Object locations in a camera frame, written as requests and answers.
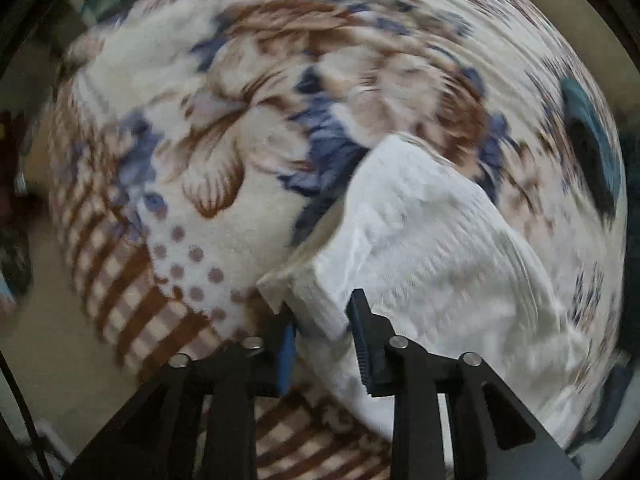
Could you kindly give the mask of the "white cotton pants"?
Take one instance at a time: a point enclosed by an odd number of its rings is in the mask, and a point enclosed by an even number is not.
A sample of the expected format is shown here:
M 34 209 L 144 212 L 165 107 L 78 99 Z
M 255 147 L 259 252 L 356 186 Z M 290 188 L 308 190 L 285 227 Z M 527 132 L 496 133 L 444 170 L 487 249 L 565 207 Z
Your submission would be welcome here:
M 292 309 L 299 354 L 319 382 L 382 437 L 393 403 L 367 395 L 347 329 L 358 288 L 427 351 L 479 354 L 559 444 L 578 424 L 586 337 L 485 192 L 412 136 L 391 134 L 370 151 L 344 196 L 257 287 L 273 309 Z

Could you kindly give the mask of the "floral fleece blanket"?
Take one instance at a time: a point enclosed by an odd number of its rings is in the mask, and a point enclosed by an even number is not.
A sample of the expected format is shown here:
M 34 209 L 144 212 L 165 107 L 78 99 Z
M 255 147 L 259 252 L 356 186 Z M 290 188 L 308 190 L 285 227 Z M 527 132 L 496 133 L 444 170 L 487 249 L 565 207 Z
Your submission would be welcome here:
M 44 110 L 51 209 L 82 307 L 140 379 L 265 331 L 285 263 L 394 133 L 477 184 L 526 240 L 588 342 L 585 426 L 615 356 L 626 245 L 594 206 L 560 83 L 593 76 L 529 0 L 138 0 L 81 35 Z M 291 385 L 255 401 L 259 479 L 385 479 L 382 437 L 295 337 Z

